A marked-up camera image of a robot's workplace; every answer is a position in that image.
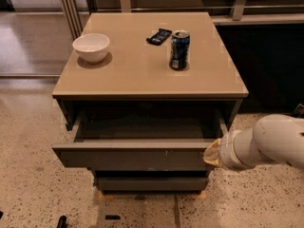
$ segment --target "soda can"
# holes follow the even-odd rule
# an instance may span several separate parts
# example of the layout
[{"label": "soda can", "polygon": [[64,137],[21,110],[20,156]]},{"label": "soda can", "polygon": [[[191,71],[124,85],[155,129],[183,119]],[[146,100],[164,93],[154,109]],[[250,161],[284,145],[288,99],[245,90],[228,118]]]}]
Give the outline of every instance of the soda can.
[{"label": "soda can", "polygon": [[169,62],[172,69],[183,70],[187,67],[189,45],[190,33],[188,31],[177,30],[172,33]]}]

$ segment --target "bowl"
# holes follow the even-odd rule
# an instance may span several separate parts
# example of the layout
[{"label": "bowl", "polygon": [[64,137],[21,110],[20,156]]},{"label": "bowl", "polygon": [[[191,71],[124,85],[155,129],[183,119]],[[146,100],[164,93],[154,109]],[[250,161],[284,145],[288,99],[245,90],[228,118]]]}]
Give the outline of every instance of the bowl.
[{"label": "bowl", "polygon": [[108,53],[110,40],[104,34],[85,34],[73,42],[77,54],[90,64],[100,63]]}]

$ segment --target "table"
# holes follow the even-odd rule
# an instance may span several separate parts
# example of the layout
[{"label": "table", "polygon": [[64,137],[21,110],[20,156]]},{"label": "table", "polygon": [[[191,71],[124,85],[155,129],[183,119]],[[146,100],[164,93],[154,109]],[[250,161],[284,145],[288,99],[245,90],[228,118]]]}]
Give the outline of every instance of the table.
[{"label": "table", "polygon": [[[187,69],[169,67],[169,39],[146,43],[159,28],[190,31]],[[93,13],[87,33],[111,42],[97,65],[73,51],[53,90],[73,136],[53,147],[63,165],[103,191],[204,189],[203,151],[248,95],[208,13]]]}]

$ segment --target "terrazzo floor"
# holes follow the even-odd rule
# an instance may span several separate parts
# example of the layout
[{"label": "terrazzo floor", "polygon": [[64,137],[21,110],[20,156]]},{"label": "terrazzo floor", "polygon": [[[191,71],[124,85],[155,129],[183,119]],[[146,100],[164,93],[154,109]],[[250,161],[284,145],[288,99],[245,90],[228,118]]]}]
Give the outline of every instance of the terrazzo floor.
[{"label": "terrazzo floor", "polygon": [[[22,19],[31,21],[38,30],[42,25],[48,26],[51,16],[57,17],[58,27],[65,30],[62,15],[32,16]],[[3,24],[8,29],[8,20],[4,17],[7,15],[0,14],[1,38]],[[21,25],[12,26],[26,31]],[[70,49],[68,33],[62,35],[65,37],[45,37],[45,40],[64,41],[56,49],[67,48],[56,70],[67,60]],[[41,34],[37,40],[43,40],[42,36],[45,35]],[[3,66],[4,62],[13,57],[6,49],[9,50],[0,48],[0,69],[8,69],[9,65]],[[289,166],[265,165],[239,173],[215,169],[200,195],[103,196],[92,185],[89,171],[64,168],[51,149],[55,143],[68,142],[69,137],[62,112],[51,97],[55,84],[54,80],[0,80],[1,228],[57,227],[62,215],[67,216],[68,228],[303,227],[304,172]],[[237,114],[232,129],[251,127],[264,115]],[[108,219],[109,216],[120,219]]]}]

